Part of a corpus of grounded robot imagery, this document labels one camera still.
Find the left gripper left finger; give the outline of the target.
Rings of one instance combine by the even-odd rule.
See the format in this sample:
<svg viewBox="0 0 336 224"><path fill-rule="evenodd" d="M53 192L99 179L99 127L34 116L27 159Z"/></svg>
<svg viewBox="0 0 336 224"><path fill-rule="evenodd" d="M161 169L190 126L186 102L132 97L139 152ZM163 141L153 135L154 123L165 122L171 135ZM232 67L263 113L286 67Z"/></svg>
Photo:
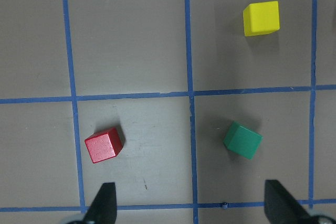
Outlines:
<svg viewBox="0 0 336 224"><path fill-rule="evenodd" d="M86 212L83 223L114 224L117 219L117 196L115 183L103 183Z"/></svg>

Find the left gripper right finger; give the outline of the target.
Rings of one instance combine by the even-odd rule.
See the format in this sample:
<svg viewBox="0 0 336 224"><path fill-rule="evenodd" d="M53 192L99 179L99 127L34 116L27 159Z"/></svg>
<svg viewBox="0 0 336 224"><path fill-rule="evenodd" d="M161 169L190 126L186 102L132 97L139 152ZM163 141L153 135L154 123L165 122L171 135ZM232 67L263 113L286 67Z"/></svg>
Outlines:
<svg viewBox="0 0 336 224"><path fill-rule="evenodd" d="M265 180L264 213L270 223L319 223L275 179Z"/></svg>

